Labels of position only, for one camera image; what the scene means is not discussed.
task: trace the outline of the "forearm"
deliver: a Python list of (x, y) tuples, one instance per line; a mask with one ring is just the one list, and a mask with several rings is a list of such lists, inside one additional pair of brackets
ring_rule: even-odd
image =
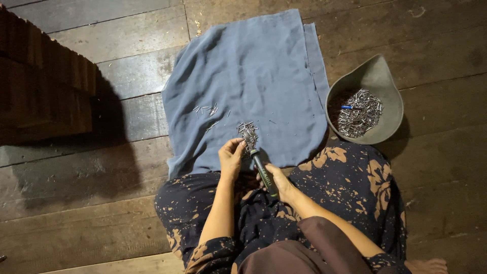
[(233, 225), (233, 183), (220, 179), (199, 245), (219, 237), (232, 237)]
[(297, 188), (293, 188), (292, 199), (290, 199), (290, 201), (292, 201), (290, 205), (303, 219), (312, 216), (320, 216), (334, 223), (345, 233), (345, 235), (347, 235), (362, 256), (372, 257), (379, 253), (384, 253), (382, 249), (374, 244), (374, 242), (355, 226), (334, 213), (322, 208)]

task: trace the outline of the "tool handle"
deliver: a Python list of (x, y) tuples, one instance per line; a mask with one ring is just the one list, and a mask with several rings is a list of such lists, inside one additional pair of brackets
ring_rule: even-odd
[(269, 177), (264, 165), (262, 165), (261, 160), (259, 159), (258, 156), (255, 156), (254, 160), (255, 160), (255, 164), (257, 165), (257, 169), (261, 174), (262, 181), (264, 182), (264, 185), (267, 188), (267, 191), (271, 194), (272, 197), (277, 197), (278, 195), (277, 188), (274, 185), (274, 183), (271, 181), (271, 178)]

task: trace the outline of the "blue cloth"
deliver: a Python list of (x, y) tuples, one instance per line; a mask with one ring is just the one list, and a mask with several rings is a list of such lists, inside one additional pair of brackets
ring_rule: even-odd
[[(175, 155), (169, 178), (219, 171), (217, 152), (239, 137), (241, 122), (259, 128), (256, 148), (273, 164), (298, 165), (324, 137), (328, 91), (315, 26), (297, 9), (212, 26), (181, 50), (162, 92)], [(211, 117), (193, 110), (215, 103)]]

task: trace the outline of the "wooden floor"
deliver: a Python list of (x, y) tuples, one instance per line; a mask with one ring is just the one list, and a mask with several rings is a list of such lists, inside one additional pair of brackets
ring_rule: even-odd
[[(159, 92), (174, 57), (196, 36), (196, 20), (204, 32), (289, 8), (316, 23), (330, 85), (377, 53), (388, 61), (405, 119), (377, 148), (392, 160), (408, 205), (409, 258), (444, 257), (452, 274), (487, 268), (485, 0), (3, 3), (98, 63), (103, 78), (92, 101), (93, 133), (0, 147), (0, 255), (9, 257), (0, 273), (36, 274), (169, 252), (152, 202), (172, 156)], [(169, 255), (136, 260), (154, 262), (158, 273), (180, 273), (174, 270), (179, 262), (164, 259)], [(94, 267), (125, 273), (118, 270), (132, 263)]]

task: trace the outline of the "bare foot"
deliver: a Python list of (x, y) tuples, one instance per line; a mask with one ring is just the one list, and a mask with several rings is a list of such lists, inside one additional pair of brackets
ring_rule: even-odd
[(412, 274), (448, 274), (447, 262), (443, 259), (407, 260), (404, 264)]

